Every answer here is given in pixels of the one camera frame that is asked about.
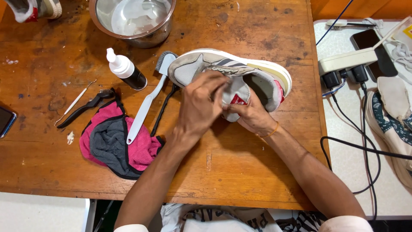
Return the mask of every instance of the grey towel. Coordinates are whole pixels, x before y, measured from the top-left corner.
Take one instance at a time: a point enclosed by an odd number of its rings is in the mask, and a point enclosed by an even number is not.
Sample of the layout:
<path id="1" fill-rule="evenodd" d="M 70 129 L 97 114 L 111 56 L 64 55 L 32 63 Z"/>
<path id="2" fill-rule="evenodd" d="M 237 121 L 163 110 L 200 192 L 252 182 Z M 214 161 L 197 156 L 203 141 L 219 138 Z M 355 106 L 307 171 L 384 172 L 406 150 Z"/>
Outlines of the grey towel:
<path id="1" fill-rule="evenodd" d="M 140 174 L 129 169 L 126 162 L 126 140 L 123 118 L 97 125 L 90 134 L 90 153 L 122 178 L 136 179 Z"/>

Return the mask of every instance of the grey sneaker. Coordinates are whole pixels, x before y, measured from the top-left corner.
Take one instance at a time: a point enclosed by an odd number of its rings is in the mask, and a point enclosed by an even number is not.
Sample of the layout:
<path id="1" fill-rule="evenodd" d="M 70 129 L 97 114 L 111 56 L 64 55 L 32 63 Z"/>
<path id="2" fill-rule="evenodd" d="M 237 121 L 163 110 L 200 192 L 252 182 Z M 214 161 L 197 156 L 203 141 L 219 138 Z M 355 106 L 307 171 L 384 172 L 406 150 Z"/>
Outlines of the grey sneaker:
<path id="1" fill-rule="evenodd" d="M 412 116 L 405 84 L 397 77 L 379 77 L 368 92 L 366 121 L 390 152 L 412 155 Z M 412 188 L 412 161 L 391 157 L 399 180 Z"/>
<path id="2" fill-rule="evenodd" d="M 19 23 L 37 22 L 38 18 L 57 19 L 61 16 L 59 0 L 5 0 Z"/>
<path id="3" fill-rule="evenodd" d="M 222 104 L 248 104 L 250 89 L 259 97 L 266 111 L 272 112 L 289 94 L 292 79 L 282 66 L 263 60 L 245 59 L 227 52 L 203 48 L 187 52 L 173 61 L 168 69 L 170 80 L 184 88 L 205 69 L 219 71 L 231 78 L 222 97 Z M 238 114 L 224 114 L 235 122 Z"/>

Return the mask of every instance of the soapy water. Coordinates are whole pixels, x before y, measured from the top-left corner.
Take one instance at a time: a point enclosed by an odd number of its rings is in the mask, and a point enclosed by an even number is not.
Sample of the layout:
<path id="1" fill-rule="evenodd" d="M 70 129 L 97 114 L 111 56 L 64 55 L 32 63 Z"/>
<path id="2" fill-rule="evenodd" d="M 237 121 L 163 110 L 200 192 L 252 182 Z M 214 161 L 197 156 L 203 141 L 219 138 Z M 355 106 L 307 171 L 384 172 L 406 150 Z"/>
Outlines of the soapy water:
<path id="1" fill-rule="evenodd" d="M 166 18 L 170 7 L 167 0 L 122 0 L 113 11 L 113 32 L 123 36 L 145 33 Z"/>

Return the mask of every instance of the orange bracelet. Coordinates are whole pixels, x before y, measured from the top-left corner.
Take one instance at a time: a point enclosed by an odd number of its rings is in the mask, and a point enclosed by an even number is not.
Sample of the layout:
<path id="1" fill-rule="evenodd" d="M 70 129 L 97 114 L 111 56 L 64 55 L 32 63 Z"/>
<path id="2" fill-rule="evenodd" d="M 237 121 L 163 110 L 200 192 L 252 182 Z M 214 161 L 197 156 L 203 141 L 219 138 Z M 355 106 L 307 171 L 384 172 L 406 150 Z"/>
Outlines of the orange bracelet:
<path id="1" fill-rule="evenodd" d="M 263 136 L 263 137 L 261 137 L 261 138 L 269 137 L 269 136 L 271 136 L 273 133 L 275 133 L 275 132 L 278 130 L 278 127 L 279 127 L 279 122 L 277 122 L 277 123 L 278 123 L 278 125 L 276 126 L 275 130 L 274 130 L 272 133 L 270 133 L 269 135 Z"/>

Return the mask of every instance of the pink towel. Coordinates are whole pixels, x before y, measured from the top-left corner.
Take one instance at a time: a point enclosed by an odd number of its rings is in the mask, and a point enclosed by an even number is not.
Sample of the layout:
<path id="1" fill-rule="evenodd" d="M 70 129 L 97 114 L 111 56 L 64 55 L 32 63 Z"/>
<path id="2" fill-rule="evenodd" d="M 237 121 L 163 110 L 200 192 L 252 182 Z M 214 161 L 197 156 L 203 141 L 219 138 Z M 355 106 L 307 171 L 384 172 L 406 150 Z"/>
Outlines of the pink towel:
<path id="1" fill-rule="evenodd" d="M 88 126 L 86 126 L 86 128 L 84 129 L 79 141 L 80 151 L 82 152 L 83 156 L 86 159 L 104 167 L 107 167 L 107 165 L 96 159 L 90 153 L 90 133 L 93 131 L 96 125 L 106 121 L 107 119 L 124 115 L 122 106 L 117 105 L 117 102 L 113 100 L 112 102 L 109 102 L 102 106 L 90 120 Z M 134 119 L 126 117 L 125 121 L 127 123 L 127 131 L 129 132 Z M 138 171 L 144 171 L 151 164 L 151 162 L 156 157 L 157 152 L 160 151 L 162 147 L 162 144 L 159 142 L 159 140 L 161 141 L 160 137 L 150 137 L 149 131 L 143 125 L 140 128 L 136 139 L 131 145 L 128 146 L 127 159 L 129 165 Z"/>

